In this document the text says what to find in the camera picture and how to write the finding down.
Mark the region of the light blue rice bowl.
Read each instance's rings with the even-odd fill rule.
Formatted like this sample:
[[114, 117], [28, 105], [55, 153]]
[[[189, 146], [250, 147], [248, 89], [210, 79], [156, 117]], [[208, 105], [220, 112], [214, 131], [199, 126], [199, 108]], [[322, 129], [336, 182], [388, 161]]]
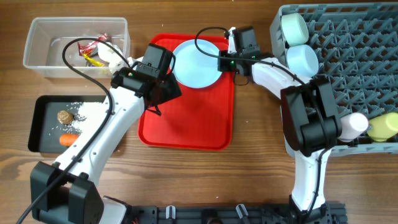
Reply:
[[287, 65], [297, 75], [312, 78], [318, 73], [319, 63], [315, 51], [308, 45], [290, 47], [286, 54]]

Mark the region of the mint green bowl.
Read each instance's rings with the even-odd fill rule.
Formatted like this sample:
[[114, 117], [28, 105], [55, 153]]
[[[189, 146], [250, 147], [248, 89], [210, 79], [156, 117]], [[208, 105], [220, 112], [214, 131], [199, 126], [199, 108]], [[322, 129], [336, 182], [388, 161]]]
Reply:
[[281, 17], [281, 29], [291, 47], [303, 45], [308, 41], [308, 28], [304, 18], [299, 13], [283, 15]]

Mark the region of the white tissue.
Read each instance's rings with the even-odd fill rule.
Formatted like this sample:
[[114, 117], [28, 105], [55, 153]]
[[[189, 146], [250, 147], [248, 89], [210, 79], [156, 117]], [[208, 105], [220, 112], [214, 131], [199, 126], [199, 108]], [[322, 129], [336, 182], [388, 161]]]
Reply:
[[99, 58], [108, 63], [109, 68], [117, 67], [122, 64], [123, 59], [111, 48], [103, 43], [98, 43], [98, 56]]

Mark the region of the yellow snack wrapper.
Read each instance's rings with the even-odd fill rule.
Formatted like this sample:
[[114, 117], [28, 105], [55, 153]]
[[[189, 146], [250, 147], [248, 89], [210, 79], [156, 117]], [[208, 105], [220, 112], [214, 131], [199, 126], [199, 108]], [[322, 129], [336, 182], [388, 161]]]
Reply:
[[95, 67], [104, 67], [104, 64], [102, 62], [90, 58], [87, 54], [83, 54], [83, 57], [87, 62], [91, 63]]

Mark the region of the white rice grains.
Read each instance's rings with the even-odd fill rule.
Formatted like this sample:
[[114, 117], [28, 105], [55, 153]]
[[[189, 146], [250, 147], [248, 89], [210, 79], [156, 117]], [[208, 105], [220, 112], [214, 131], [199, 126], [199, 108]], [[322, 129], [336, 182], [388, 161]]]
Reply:
[[107, 104], [100, 102], [72, 102], [61, 106], [61, 110], [65, 110], [74, 115], [74, 120], [70, 124], [62, 124], [55, 118], [55, 124], [50, 126], [50, 133], [60, 131], [62, 134], [78, 134], [93, 128], [96, 130], [103, 122], [106, 116]]

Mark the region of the red foil wrapper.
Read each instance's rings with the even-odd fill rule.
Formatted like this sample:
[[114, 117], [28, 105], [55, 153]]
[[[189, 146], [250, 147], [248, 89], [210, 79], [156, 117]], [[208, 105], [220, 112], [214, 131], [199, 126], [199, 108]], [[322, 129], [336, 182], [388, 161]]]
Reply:
[[108, 34], [102, 34], [97, 37], [96, 40], [91, 40], [88, 44], [81, 45], [78, 43], [79, 56], [90, 56], [97, 48], [99, 44], [98, 40], [106, 41], [108, 39]]

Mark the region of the brown food lump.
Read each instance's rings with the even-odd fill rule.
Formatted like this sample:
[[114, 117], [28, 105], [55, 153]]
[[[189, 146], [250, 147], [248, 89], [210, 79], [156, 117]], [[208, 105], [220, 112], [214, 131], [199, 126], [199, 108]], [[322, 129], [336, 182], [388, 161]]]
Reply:
[[57, 113], [57, 119], [62, 124], [70, 124], [74, 120], [74, 115], [68, 111], [61, 110]]

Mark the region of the orange carrot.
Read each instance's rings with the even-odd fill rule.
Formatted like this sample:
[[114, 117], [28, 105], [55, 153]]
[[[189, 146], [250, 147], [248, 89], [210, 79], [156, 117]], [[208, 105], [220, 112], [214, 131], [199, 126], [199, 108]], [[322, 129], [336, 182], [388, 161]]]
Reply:
[[63, 134], [59, 138], [59, 143], [62, 146], [70, 147], [79, 138], [78, 134]]

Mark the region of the pink cup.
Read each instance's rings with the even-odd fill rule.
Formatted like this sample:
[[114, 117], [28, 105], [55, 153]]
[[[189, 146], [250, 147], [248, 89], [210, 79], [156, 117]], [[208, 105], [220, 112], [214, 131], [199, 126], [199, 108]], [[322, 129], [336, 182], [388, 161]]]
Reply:
[[362, 113], [352, 113], [341, 118], [342, 132], [338, 140], [342, 142], [351, 142], [369, 127], [369, 121]]

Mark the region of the yellow cup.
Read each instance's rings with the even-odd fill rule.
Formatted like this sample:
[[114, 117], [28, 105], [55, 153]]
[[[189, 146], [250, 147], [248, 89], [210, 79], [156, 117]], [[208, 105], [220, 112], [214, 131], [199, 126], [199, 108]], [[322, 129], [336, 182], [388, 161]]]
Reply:
[[378, 116], [369, 121], [371, 129], [367, 131], [368, 136], [383, 142], [397, 134], [397, 113], [388, 113]]

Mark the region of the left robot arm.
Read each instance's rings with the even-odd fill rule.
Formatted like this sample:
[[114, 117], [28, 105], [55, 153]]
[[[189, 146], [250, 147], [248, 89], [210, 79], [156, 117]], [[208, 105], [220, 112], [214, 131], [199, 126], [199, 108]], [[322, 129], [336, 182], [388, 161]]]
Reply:
[[44, 223], [135, 223], [127, 203], [101, 197], [103, 169], [126, 131], [145, 111], [160, 115], [159, 105], [182, 92], [172, 73], [175, 55], [149, 44], [141, 61], [121, 68], [103, 88], [106, 98], [92, 128], [51, 165], [38, 162], [30, 174], [31, 213]]

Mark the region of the grey dishwasher rack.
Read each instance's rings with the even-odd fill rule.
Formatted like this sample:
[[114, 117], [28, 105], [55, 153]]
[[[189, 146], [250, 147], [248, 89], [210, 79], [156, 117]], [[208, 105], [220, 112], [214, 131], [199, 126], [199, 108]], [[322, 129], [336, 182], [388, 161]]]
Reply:
[[272, 53], [286, 64], [289, 45], [281, 18], [300, 14], [319, 63], [317, 77], [332, 86], [340, 116], [368, 119], [397, 112], [397, 3], [290, 4], [270, 26]]

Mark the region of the light blue plate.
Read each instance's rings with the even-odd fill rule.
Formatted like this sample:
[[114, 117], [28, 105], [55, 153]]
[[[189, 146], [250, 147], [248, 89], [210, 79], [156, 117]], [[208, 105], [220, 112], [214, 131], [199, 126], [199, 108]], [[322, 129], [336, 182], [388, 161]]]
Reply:
[[189, 88], [205, 88], [214, 84], [221, 76], [218, 59], [201, 53], [195, 40], [187, 40], [174, 50], [176, 63], [174, 75], [179, 83]]

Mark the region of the clear plastic bin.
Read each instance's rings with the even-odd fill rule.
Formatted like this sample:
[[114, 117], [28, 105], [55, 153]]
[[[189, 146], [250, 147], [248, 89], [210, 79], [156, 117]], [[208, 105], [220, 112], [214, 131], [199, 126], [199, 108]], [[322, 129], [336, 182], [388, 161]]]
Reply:
[[46, 78], [79, 78], [62, 60], [72, 40], [108, 35], [109, 41], [130, 56], [131, 39], [123, 17], [37, 17], [27, 36], [23, 65]]

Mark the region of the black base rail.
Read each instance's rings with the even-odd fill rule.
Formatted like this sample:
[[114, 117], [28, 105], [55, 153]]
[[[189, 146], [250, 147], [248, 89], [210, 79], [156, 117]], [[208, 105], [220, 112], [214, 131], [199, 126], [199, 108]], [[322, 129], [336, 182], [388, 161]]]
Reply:
[[345, 206], [341, 203], [325, 203], [311, 212], [300, 212], [289, 204], [265, 204], [257, 207], [238, 204], [234, 207], [192, 208], [169, 205], [164, 208], [129, 206], [122, 222], [130, 224], [334, 224], [347, 223], [348, 217]]

